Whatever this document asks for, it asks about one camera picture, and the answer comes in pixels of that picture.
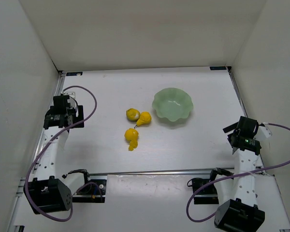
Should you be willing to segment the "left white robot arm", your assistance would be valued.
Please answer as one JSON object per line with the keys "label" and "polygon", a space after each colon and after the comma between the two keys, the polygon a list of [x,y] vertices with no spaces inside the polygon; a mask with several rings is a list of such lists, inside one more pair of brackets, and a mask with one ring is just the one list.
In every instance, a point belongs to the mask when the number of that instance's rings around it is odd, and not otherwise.
{"label": "left white robot arm", "polygon": [[53,97],[53,105],[44,118],[43,154],[28,171],[24,185],[24,194],[36,215],[69,211],[73,195],[87,182],[86,169],[66,174],[56,172],[69,136],[68,126],[83,128],[83,118],[83,107],[73,97],[68,94]]}

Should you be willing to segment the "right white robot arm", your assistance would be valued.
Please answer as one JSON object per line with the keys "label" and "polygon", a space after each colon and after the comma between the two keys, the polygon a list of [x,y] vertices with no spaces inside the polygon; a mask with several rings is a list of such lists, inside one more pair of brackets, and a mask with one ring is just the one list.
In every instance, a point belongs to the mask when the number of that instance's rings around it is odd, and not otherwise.
{"label": "right white robot arm", "polygon": [[238,123],[224,128],[232,147],[234,173],[217,170],[213,179],[219,203],[214,225],[225,232],[256,232],[265,221],[253,175],[261,151],[255,140],[258,127],[256,120],[242,116]]}

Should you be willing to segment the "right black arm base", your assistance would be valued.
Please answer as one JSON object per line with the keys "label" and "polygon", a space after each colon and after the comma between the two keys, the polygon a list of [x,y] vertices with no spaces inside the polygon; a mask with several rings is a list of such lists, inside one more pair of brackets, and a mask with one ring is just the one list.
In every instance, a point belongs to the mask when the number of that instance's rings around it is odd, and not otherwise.
{"label": "right black arm base", "polygon": [[[209,179],[192,178],[187,182],[187,187],[192,188],[195,192],[198,188],[202,187],[209,182]],[[218,204],[218,194],[216,188],[211,185],[204,188],[194,196],[194,204]]]}

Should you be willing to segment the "yellow fake pear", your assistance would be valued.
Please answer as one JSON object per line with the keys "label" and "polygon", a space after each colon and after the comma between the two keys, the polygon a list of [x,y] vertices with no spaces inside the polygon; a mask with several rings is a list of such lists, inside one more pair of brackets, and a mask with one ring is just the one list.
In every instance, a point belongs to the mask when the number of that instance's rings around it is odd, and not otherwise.
{"label": "yellow fake pear", "polygon": [[142,125],[147,125],[151,122],[151,120],[152,120],[152,117],[149,112],[142,112],[140,114],[140,117],[136,121],[136,125],[134,128],[142,126]]}

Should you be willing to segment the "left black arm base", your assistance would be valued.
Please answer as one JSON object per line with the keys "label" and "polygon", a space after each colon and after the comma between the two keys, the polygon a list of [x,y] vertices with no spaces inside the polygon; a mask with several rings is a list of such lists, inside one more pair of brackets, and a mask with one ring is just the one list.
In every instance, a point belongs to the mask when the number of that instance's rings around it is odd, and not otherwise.
{"label": "left black arm base", "polygon": [[72,198],[73,203],[105,203],[107,175],[87,174],[85,184]]}

